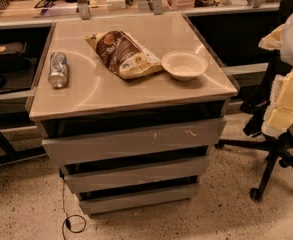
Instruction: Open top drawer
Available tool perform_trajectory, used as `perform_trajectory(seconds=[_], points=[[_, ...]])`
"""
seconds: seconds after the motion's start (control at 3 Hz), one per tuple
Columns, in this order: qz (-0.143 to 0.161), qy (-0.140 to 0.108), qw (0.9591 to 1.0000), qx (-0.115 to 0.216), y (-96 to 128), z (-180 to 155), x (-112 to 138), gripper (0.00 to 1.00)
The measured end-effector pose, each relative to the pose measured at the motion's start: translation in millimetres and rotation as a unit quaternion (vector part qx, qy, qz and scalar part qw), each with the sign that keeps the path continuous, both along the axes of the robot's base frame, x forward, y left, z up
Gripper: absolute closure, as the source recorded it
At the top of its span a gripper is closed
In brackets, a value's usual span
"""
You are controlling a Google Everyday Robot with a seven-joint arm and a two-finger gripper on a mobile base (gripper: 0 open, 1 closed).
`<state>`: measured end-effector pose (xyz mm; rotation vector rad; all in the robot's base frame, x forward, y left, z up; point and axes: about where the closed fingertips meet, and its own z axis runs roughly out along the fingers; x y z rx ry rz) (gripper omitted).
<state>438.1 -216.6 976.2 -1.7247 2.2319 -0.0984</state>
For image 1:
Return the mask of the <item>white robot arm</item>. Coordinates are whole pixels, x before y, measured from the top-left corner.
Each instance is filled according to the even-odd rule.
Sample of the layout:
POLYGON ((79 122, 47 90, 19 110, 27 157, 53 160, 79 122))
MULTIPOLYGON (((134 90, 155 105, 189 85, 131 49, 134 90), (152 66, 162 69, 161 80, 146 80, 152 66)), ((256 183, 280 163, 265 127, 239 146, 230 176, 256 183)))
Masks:
POLYGON ((293 125, 293 13, 284 24, 262 38, 258 46, 279 50, 281 60, 292 66, 285 77, 275 77, 262 124, 263 134, 278 138, 293 125))

